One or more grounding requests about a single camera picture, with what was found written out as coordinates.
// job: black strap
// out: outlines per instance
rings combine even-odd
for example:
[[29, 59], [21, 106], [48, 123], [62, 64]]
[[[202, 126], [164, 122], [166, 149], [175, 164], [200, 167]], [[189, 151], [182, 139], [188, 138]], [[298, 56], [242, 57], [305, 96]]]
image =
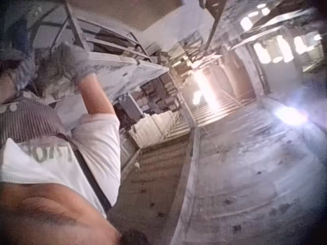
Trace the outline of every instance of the black strap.
[[108, 200], [108, 198], [106, 197], [106, 195], [103, 193], [102, 189], [100, 188], [99, 184], [97, 183], [96, 179], [94, 178], [91, 170], [89, 169], [89, 167], [87, 166], [84, 157], [82, 156], [82, 154], [80, 153], [79, 150], [74, 151], [75, 156], [77, 161], [79, 162], [81, 169], [84, 172], [84, 175], [86, 176], [88, 182], [90, 183], [93, 191], [95, 192], [95, 194], [97, 195], [101, 206], [103, 207], [105, 213], [107, 213], [111, 208], [111, 204]]

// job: stairs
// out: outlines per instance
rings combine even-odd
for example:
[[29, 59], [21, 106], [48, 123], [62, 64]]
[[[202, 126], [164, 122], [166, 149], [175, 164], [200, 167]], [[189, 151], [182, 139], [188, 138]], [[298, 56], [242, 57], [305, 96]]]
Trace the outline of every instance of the stairs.
[[[247, 106], [253, 103], [256, 99], [246, 100], [231, 100], [224, 99], [217, 103], [215, 108], [211, 108], [208, 104], [200, 106], [192, 110], [192, 113], [197, 121], [199, 127], [203, 127], [217, 120], [222, 119], [238, 110], [241, 106]], [[181, 115], [176, 124], [171, 128], [169, 134], [165, 137], [165, 140], [170, 140], [181, 135], [187, 134], [190, 131], [187, 121]]]

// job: man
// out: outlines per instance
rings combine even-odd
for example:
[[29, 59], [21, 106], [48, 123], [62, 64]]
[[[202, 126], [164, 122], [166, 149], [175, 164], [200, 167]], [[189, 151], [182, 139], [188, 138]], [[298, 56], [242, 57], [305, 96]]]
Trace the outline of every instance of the man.
[[121, 236], [106, 220], [120, 185], [113, 106], [87, 52], [68, 44], [57, 52], [88, 112], [71, 136], [52, 108], [15, 96], [34, 77], [33, 59], [15, 56], [14, 69], [1, 66], [0, 244], [147, 244], [143, 234]]

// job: bright light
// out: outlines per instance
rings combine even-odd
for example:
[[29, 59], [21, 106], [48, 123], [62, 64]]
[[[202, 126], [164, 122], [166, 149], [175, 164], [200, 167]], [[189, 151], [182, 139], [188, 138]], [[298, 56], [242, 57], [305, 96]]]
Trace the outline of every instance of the bright light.
[[176, 65], [179, 65], [180, 63], [182, 63], [181, 61], [177, 61], [175, 64], [173, 64], [173, 67], [175, 67]]
[[201, 102], [202, 92], [196, 91], [193, 97], [193, 105], [199, 105]]
[[308, 121], [308, 119], [292, 107], [283, 106], [274, 112], [280, 120], [288, 125], [300, 126]]
[[259, 11], [254, 11], [254, 12], [252, 12], [252, 13], [249, 13], [248, 16], [249, 16], [249, 17], [255, 17], [255, 16], [257, 16], [258, 14], [259, 14]]
[[198, 68], [198, 66], [201, 65], [201, 61], [196, 60], [194, 63], [192, 63], [191, 67], [192, 69]]
[[268, 50], [263, 48], [260, 43], [256, 43], [253, 47], [261, 63], [269, 64], [271, 62], [271, 57]]
[[295, 37], [294, 44], [296, 47], [296, 51], [299, 55], [304, 54], [306, 52], [307, 46], [303, 43], [303, 40], [301, 37]]
[[245, 31], [248, 31], [252, 28], [253, 23], [251, 22], [251, 20], [248, 17], [244, 17], [241, 20], [241, 26]]
[[202, 73], [201, 70], [198, 70], [194, 73], [194, 79], [196, 83], [199, 85], [199, 88], [205, 98], [205, 100], [208, 102], [209, 106], [211, 108], [217, 107], [217, 98], [213, 91], [213, 88], [211, 87], [209, 81], [207, 80], [206, 76]]
[[284, 62], [288, 63], [294, 59], [292, 50], [288, 42], [283, 38], [282, 35], [277, 36], [278, 46], [282, 51]]
[[270, 9], [269, 8], [264, 8], [263, 10], [261, 10], [263, 15], [268, 15], [270, 13]]
[[312, 50], [314, 50], [315, 49], [315, 47], [314, 46], [309, 46], [309, 47], [307, 47], [307, 52], [310, 52], [310, 51], [312, 51]]
[[272, 62], [276, 64], [276, 63], [281, 62], [283, 59], [284, 59], [284, 58], [283, 58], [282, 56], [279, 56], [279, 57], [274, 58], [274, 59], [272, 60]]
[[322, 37], [321, 37], [320, 34], [317, 34], [317, 35], [315, 35], [315, 36], [313, 37], [313, 39], [314, 39], [315, 41], [320, 41], [320, 40], [322, 39]]
[[263, 9], [264, 7], [266, 7], [267, 5], [266, 4], [259, 4], [258, 5], [258, 9]]

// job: gray glove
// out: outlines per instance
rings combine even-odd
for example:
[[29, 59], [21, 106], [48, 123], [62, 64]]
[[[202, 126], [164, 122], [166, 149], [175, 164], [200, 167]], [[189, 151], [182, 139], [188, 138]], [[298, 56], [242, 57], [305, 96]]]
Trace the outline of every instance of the gray glove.
[[60, 62], [59, 65], [64, 74], [76, 85], [86, 76], [95, 73], [90, 65], [88, 53], [84, 49], [63, 42], [56, 48], [55, 52], [60, 53], [58, 62]]
[[18, 91], [24, 89], [34, 78], [36, 66], [33, 58], [25, 58], [15, 69], [6, 70]]

